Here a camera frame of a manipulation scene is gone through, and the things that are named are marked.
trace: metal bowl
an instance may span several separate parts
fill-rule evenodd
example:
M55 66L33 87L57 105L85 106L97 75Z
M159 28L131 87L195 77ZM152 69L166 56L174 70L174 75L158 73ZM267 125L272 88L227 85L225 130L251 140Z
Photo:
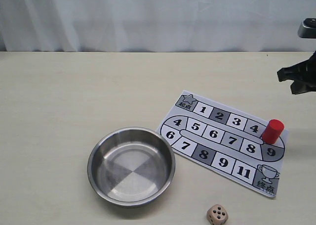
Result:
M87 172L92 188L103 199L123 207L137 207L167 189L175 172L175 156L158 133L124 128L97 143Z

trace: light wood surface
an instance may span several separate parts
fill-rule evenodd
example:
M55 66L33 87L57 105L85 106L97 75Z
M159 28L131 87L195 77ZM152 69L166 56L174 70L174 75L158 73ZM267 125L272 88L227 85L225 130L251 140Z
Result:
M316 93L292 95L277 70L312 53L0 53L0 224L314 224ZM182 90L289 129L275 199L176 155L170 188L122 209L99 199L86 164L94 145L128 126L156 130Z

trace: red game piece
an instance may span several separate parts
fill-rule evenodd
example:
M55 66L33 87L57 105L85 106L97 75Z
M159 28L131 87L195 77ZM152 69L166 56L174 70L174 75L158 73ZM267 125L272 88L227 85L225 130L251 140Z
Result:
M279 120L270 120L262 133L262 140L267 144L274 144L284 130L284 124Z

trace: wooden dice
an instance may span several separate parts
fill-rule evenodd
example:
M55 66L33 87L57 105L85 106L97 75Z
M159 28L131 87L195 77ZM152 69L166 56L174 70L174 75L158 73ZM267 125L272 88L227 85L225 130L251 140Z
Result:
M219 204L212 206L206 215L212 225L223 225L228 219L226 210Z

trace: number 7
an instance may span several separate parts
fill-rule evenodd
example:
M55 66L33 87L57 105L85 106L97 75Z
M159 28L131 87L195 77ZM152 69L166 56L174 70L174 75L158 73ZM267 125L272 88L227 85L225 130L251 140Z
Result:
M233 144L233 142L237 140L237 138L234 138L234 137L229 137L229 139L232 139L232 141L230 141L229 144Z
M188 142L183 142L183 144L185 144L183 147L181 147L182 149L186 149L188 146L190 146L191 144L189 144Z

